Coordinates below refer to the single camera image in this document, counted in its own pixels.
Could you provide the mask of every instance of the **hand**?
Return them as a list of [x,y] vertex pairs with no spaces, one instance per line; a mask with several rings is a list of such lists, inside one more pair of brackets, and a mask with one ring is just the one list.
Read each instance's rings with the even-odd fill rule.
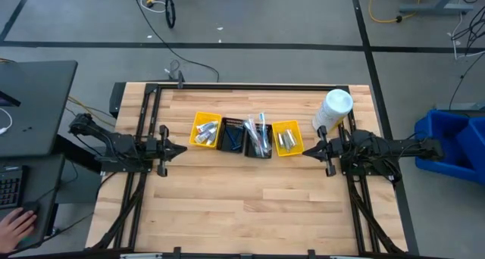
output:
[[0,254],[13,251],[18,242],[33,231],[33,223],[37,216],[28,211],[15,218],[22,210],[15,209],[0,221]]

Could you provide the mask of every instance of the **wooden tabletop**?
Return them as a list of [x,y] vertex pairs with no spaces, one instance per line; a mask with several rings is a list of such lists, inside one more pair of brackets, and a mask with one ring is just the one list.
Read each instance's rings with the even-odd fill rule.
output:
[[[127,83],[116,131],[135,134],[145,83]],[[368,86],[349,86],[359,129],[379,135]],[[264,111],[267,123],[298,120],[305,148],[318,137],[311,119],[327,92],[164,89],[157,127],[188,151],[167,163],[168,177],[149,174],[136,251],[195,253],[357,254],[345,177],[326,177],[325,163],[302,155],[270,160],[247,158],[189,144],[197,111],[246,119]],[[153,99],[148,114],[151,113]],[[148,131],[149,119],[145,122]],[[337,137],[336,131],[329,133]],[[86,246],[95,244],[119,213],[126,174],[119,173],[99,193]],[[368,177],[374,216],[396,245],[406,250],[392,185]],[[361,217],[366,249],[368,228]],[[123,244],[127,244],[130,220]]]

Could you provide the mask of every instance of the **small bottle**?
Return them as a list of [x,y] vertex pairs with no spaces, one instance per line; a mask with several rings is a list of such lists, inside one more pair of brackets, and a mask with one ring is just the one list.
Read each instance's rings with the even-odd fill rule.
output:
[[348,92],[332,89],[327,93],[324,102],[313,117],[311,125],[315,130],[318,130],[320,126],[325,126],[330,132],[352,110],[353,106],[354,101]]

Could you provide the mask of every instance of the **black bin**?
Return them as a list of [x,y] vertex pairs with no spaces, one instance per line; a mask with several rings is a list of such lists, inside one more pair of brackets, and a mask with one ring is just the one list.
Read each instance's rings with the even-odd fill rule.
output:
[[[243,126],[243,120],[223,117],[221,121],[221,127],[219,129],[219,140],[217,141],[217,149],[231,153],[242,153],[244,148],[244,136],[246,134],[246,128]],[[234,142],[240,145],[233,150],[233,142],[229,135],[234,138]]]
[[[261,135],[261,127],[262,125],[260,123],[256,123],[256,130],[259,132]],[[270,153],[267,156],[261,157],[257,156],[255,152],[254,146],[252,146],[252,141],[251,137],[249,136],[249,133],[246,133],[246,137],[244,138],[245,145],[244,145],[244,155],[246,157],[250,158],[271,158],[271,152],[273,151],[273,127],[271,125],[264,125],[266,127],[266,133],[268,135],[268,142],[271,145],[271,150]]]

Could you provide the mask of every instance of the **yellow tray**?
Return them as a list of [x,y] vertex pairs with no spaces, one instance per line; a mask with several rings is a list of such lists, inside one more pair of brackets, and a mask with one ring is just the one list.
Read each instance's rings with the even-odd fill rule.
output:
[[[199,131],[197,131],[197,126],[200,126],[204,123],[209,123],[215,120],[218,122],[218,125],[216,130],[215,141],[212,142],[212,145],[197,143],[196,136],[199,134]],[[220,114],[212,114],[208,112],[198,111],[196,113],[196,118],[194,119],[194,124],[192,125],[192,132],[190,133],[189,143],[191,145],[203,146],[206,148],[215,148],[217,146],[217,141],[219,140],[219,128],[221,127],[221,120],[222,120],[222,115]]]
[[[302,134],[300,133],[300,128],[298,126],[298,121],[291,120],[291,121],[284,121],[284,122],[276,122],[276,123],[272,123],[271,126],[273,127],[274,144],[276,146],[278,156],[280,157],[293,156],[296,154],[301,154],[305,150],[305,146],[303,145],[303,140],[302,140]],[[278,142],[278,133],[282,133],[285,130],[291,130],[296,140],[295,147],[291,148],[290,151],[287,151],[286,148],[280,148],[280,143]]]

